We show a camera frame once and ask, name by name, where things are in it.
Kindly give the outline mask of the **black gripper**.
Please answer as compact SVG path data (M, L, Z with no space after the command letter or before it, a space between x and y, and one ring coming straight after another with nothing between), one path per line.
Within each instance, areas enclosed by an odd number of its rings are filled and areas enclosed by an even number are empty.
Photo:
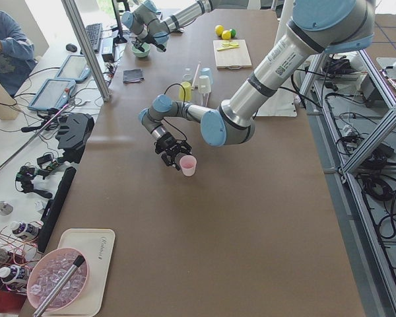
M152 44L156 46L156 49L158 52L165 52L166 51L166 45L165 44L159 44L156 41L156 37L154 34L148 33L146 36L144 35L136 35L136 39L133 42L133 45L136 48L140 48L143 46L144 43Z
M156 141L155 153L160 155L166 166L171 166L176 170L181 170L181 167L176 162L176 157L180 153L191 155L191 146L186 140L177 140L168 132Z

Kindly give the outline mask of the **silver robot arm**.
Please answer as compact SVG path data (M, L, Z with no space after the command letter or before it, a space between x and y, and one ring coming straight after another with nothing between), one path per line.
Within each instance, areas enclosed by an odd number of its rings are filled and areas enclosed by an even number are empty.
M160 20L156 15L157 7L153 1L144 1L134 11L124 12L121 23L136 36L133 46L140 52L144 52L145 43L156 46L160 52L165 52L169 35L173 31L215 10L219 3L220 1L216 0L196 1L164 20Z
M202 138L211 146L248 141L255 131L253 115L309 56L352 52L372 43L374 7L374 1L294 1L282 38L216 110L161 94L140 112L140 123L156 140L156 153L173 166L179 153L190 150L164 127L166 117L199 123Z

